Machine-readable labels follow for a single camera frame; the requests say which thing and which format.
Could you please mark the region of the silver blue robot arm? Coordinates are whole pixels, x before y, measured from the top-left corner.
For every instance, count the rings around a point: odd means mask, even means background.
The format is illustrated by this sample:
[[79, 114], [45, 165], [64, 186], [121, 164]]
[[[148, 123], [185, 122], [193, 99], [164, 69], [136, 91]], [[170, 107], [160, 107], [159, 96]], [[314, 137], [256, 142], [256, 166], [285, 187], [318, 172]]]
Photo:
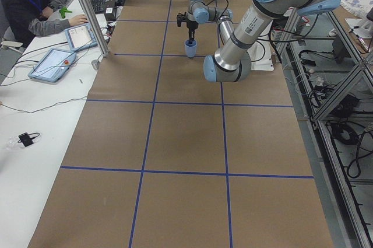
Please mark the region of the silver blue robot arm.
[[248, 49], [252, 47], [273, 19], [280, 18], [290, 7], [300, 16], [315, 15], [339, 7], [341, 0], [252, 0], [239, 25], [232, 24], [232, 13], [228, 9], [209, 7], [203, 0], [189, 0], [186, 13], [178, 21], [186, 21], [189, 39], [200, 24], [216, 22], [223, 43], [213, 55], [203, 62], [203, 73], [209, 82], [238, 82], [245, 79], [251, 70]]

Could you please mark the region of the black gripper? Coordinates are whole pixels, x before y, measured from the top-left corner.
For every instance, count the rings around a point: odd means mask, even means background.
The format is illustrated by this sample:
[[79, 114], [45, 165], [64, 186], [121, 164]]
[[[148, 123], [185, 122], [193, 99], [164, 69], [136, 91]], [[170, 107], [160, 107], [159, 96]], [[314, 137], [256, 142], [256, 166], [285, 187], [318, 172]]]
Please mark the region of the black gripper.
[[195, 30], [199, 24], [196, 21], [187, 21], [186, 26], [188, 28], [188, 44], [195, 43]]

